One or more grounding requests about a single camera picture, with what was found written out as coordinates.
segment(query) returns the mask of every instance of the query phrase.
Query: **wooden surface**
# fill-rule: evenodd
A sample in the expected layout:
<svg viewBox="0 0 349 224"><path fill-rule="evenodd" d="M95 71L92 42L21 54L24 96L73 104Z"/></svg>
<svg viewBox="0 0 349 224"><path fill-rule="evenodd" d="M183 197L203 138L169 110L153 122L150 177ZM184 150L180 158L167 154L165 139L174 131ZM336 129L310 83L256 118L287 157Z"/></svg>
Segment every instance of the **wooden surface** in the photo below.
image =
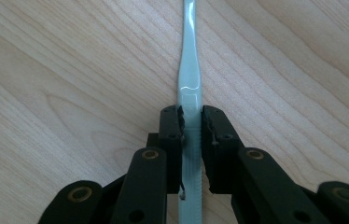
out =
<svg viewBox="0 0 349 224"><path fill-rule="evenodd" d="M203 102L298 184L349 183L349 1L201 0L197 16ZM0 223L127 171L175 103L181 36L180 0L0 0ZM203 188L204 223L235 223Z"/></svg>

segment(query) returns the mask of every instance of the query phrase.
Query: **light wood tabletop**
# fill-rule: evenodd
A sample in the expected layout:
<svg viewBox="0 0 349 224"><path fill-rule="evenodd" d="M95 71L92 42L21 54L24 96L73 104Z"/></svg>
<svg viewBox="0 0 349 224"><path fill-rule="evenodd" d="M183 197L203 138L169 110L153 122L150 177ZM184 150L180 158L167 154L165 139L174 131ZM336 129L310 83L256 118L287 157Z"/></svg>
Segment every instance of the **light wood tabletop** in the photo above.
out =
<svg viewBox="0 0 349 224"><path fill-rule="evenodd" d="M66 185L127 172L176 101L182 7L0 0L0 223L36 223ZM349 184L349 1L198 0L197 24L203 103L297 184ZM236 223L206 177L203 223Z"/></svg>

